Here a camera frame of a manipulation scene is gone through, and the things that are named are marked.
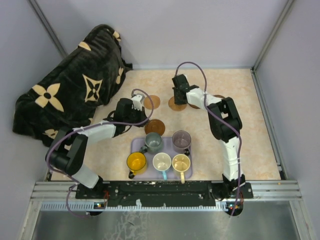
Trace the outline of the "light woven rattan coaster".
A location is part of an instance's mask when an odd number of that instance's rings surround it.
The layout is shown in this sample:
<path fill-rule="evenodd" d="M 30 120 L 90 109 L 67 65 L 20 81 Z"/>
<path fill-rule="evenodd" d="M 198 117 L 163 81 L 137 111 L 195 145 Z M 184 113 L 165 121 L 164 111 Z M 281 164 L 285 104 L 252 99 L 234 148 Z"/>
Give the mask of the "light woven rattan coaster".
<path fill-rule="evenodd" d="M 144 99 L 143 104 L 146 109 L 151 110 L 153 106 L 153 109 L 155 110 L 160 106 L 161 100 L 156 95 L 150 95 Z"/>

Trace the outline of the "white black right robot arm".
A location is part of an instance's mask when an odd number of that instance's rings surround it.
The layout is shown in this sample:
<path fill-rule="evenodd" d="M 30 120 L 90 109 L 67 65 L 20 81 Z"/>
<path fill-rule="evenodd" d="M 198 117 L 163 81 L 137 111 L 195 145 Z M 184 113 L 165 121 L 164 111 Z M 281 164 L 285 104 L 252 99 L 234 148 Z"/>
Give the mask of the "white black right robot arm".
<path fill-rule="evenodd" d="M 223 151 L 223 192 L 229 198 L 240 197 L 241 187 L 246 183 L 240 158 L 243 124 L 234 100 L 213 96 L 197 85 L 190 85 L 184 74 L 175 75 L 172 82 L 176 105 L 189 104 L 207 111 L 210 131 Z"/>

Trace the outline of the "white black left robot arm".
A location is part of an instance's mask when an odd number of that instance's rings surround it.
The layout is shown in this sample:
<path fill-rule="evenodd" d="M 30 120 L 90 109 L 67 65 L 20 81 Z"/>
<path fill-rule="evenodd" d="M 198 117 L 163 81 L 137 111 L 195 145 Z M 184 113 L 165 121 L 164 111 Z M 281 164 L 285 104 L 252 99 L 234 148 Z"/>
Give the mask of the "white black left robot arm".
<path fill-rule="evenodd" d="M 103 195 L 103 179 L 84 163 L 87 145 L 123 134 L 127 126 L 143 127 L 149 118 L 143 105 L 145 97 L 136 94 L 131 98 L 121 98 L 113 116 L 94 125 L 78 128 L 62 127 L 53 140 L 45 161 L 48 167 L 67 175 L 91 197 Z"/>

